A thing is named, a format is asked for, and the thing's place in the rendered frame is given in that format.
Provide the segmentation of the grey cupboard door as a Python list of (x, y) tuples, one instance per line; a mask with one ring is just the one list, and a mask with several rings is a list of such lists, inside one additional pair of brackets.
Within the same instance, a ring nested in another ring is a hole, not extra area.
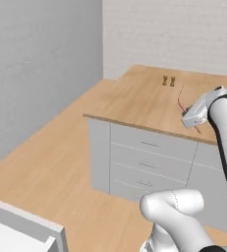
[(198, 143), (187, 187), (203, 196), (200, 222), (227, 232), (227, 182), (217, 146)]

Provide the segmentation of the grey drawer front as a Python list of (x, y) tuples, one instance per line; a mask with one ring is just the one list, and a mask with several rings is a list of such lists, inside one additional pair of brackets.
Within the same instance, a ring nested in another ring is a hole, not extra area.
[[(173, 157), (165, 157), (148, 151), (131, 148), (123, 145), (111, 145), (111, 160), (153, 174), (162, 175), (180, 182), (188, 180), (192, 164), (188, 161)], [(154, 164), (157, 168), (139, 165), (140, 161)]]
[[(194, 159), (198, 146), (197, 142), (191, 140), (118, 124), (111, 125), (111, 140), (115, 144), (134, 147), (143, 151), (185, 161), (192, 161)], [(141, 144), (140, 141), (154, 143), (160, 147)]]
[(137, 184), (138, 180), (151, 181), (161, 185), (171, 186), (171, 189), (182, 189), (186, 187), (184, 182), (180, 182), (162, 175), (153, 174), (148, 171), (139, 170), (131, 166), (113, 162), (110, 166), (110, 177), (115, 180)]
[(110, 194), (121, 198), (128, 199), (130, 201), (138, 201), (143, 195), (160, 192), (163, 190), (170, 190), (171, 186), (161, 185), (154, 182), (152, 187), (144, 186), (139, 183), (131, 184), (119, 180), (112, 179), (110, 181)]

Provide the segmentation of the grey island cabinet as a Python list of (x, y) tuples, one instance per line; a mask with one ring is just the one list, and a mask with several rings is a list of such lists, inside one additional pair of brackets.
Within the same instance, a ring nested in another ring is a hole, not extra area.
[(91, 163), (91, 186), (99, 191), (110, 194), (110, 166), (111, 145), (115, 144), (111, 140), (111, 125), (114, 123), (104, 122), (96, 119), (89, 119), (88, 135), (89, 135), (89, 151)]

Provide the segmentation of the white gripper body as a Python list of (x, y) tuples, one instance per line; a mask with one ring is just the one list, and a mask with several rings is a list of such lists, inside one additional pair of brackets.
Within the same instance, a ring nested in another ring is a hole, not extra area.
[(206, 118), (207, 108), (205, 98), (201, 97), (184, 112), (182, 122), (186, 128), (191, 128), (204, 123)]

